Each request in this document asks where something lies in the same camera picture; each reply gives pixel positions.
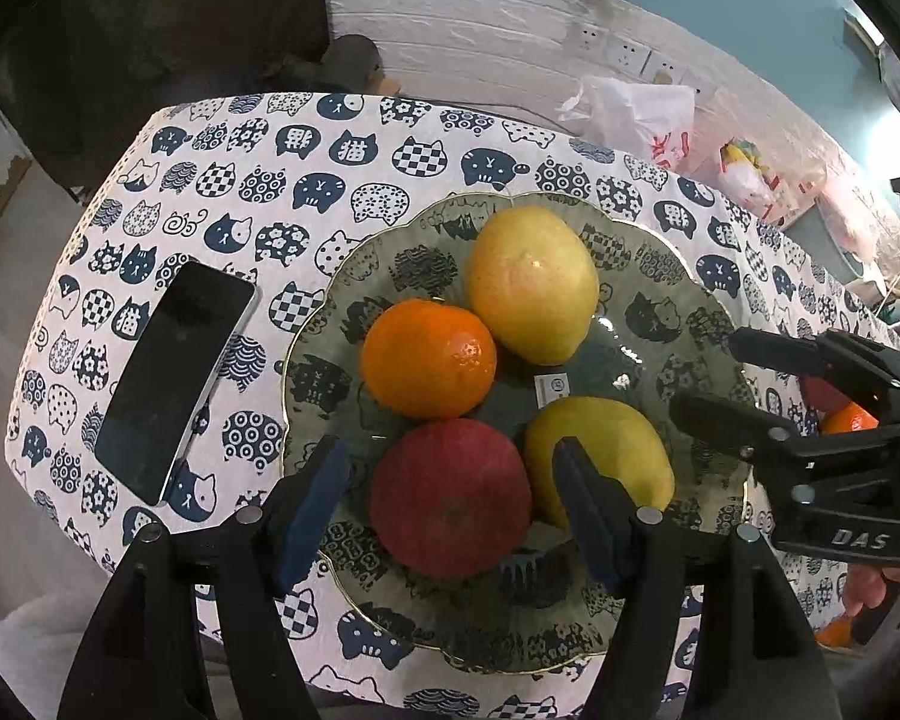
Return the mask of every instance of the tangerine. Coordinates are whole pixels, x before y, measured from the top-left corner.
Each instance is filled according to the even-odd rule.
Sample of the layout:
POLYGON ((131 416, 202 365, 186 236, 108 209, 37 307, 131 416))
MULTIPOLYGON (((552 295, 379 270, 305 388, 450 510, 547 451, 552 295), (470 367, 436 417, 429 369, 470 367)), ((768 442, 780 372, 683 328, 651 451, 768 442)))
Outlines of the tangerine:
POLYGON ((825 436, 833 433, 850 433, 854 430, 869 430, 875 428, 878 422, 869 412, 858 406, 856 403, 850 403, 849 406, 831 412, 823 418, 823 424, 820 426, 820 432, 825 436))
POLYGON ((467 309, 412 299, 370 327, 361 375, 377 402, 414 419, 453 419, 487 397, 497 368, 490 330, 467 309))
POLYGON ((853 643, 851 620, 843 614, 826 628, 816 632, 814 639, 824 647, 850 647, 853 643))

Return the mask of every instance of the power socket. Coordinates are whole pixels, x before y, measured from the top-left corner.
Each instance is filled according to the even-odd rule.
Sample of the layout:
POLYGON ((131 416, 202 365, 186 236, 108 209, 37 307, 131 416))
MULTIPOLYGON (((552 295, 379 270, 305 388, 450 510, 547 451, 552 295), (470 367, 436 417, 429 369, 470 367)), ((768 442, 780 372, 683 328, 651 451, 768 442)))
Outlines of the power socket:
POLYGON ((677 83, 686 73, 687 66, 674 62, 669 56, 660 52, 650 52, 650 58, 640 73, 641 79, 648 83, 677 83))
POLYGON ((650 58, 650 49, 632 40, 610 35, 607 39, 607 65, 620 73, 639 79, 650 58))
POLYGON ((693 72, 693 68, 687 68, 680 77, 682 86, 689 86, 694 90, 697 105, 706 105, 717 94, 717 84, 710 79, 704 79, 693 72))
POLYGON ((588 22, 573 22, 563 39, 563 47, 569 55, 601 64, 607 49, 607 32, 602 26, 588 22))

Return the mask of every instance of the white cloth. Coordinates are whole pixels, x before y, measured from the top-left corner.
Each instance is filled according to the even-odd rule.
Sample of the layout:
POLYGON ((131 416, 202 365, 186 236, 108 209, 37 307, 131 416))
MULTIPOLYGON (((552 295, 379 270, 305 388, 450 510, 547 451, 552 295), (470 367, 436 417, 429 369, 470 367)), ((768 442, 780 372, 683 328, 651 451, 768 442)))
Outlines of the white cloth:
MULTIPOLYGON (((837 326, 899 343, 778 231, 717 191, 629 154, 402 98, 204 100, 154 114, 56 267, 10 405, 5 456, 20 483, 111 571, 151 517, 181 531, 216 525, 260 501, 280 475, 279 440, 264 440, 283 425, 279 370, 336 265, 360 240, 468 188, 565 191, 652 229, 738 326, 793 336, 837 326), (197 420, 169 504, 149 511, 101 468, 92 446, 134 339, 187 256, 245 274, 261 298, 197 420)), ((796 379, 753 367, 746 376, 761 407, 813 429, 796 379)), ((751 493, 747 514, 764 533, 772 528, 759 493, 751 493)), ((682 516, 693 525, 693 511, 682 516)), ((814 626, 840 613, 845 565, 793 557, 785 567, 814 626)), ((501 677, 454 669, 421 648, 397 664, 346 659, 338 621, 349 605, 321 562, 278 606, 307 680, 399 707, 439 704, 486 716, 515 703, 528 716, 562 716, 583 703, 602 662, 501 677)), ((197 613, 207 634, 219 637, 206 593, 197 613)), ((670 695, 689 682, 697 624, 690 616, 680 623, 670 695)))

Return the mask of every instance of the plastic bag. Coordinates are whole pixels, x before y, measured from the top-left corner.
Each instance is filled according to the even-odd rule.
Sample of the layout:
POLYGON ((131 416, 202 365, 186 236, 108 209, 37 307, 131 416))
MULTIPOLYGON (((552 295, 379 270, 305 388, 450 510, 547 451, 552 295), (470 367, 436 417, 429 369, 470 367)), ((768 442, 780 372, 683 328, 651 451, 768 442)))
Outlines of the plastic bag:
POLYGON ((768 224, 799 207, 790 182, 767 164, 754 143, 743 138, 733 138, 721 147, 717 189, 768 224))
POLYGON ((831 170, 817 196, 817 205, 835 244, 856 254, 863 263, 873 262, 877 239, 874 215, 866 208, 856 185, 845 175, 831 170))
POLYGON ((689 86, 585 76, 580 91, 560 107, 559 119, 585 121, 583 140, 677 170, 690 153, 695 100, 689 86))

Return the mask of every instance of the smartphone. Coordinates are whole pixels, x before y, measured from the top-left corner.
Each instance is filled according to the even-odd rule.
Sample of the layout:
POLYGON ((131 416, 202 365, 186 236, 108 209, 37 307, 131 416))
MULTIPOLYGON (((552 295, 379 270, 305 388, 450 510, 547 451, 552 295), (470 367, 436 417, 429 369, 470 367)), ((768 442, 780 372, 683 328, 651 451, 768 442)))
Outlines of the smartphone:
POLYGON ((106 409, 94 454, 156 506, 192 437, 233 333, 256 287, 193 260, 184 263, 146 323, 106 409))

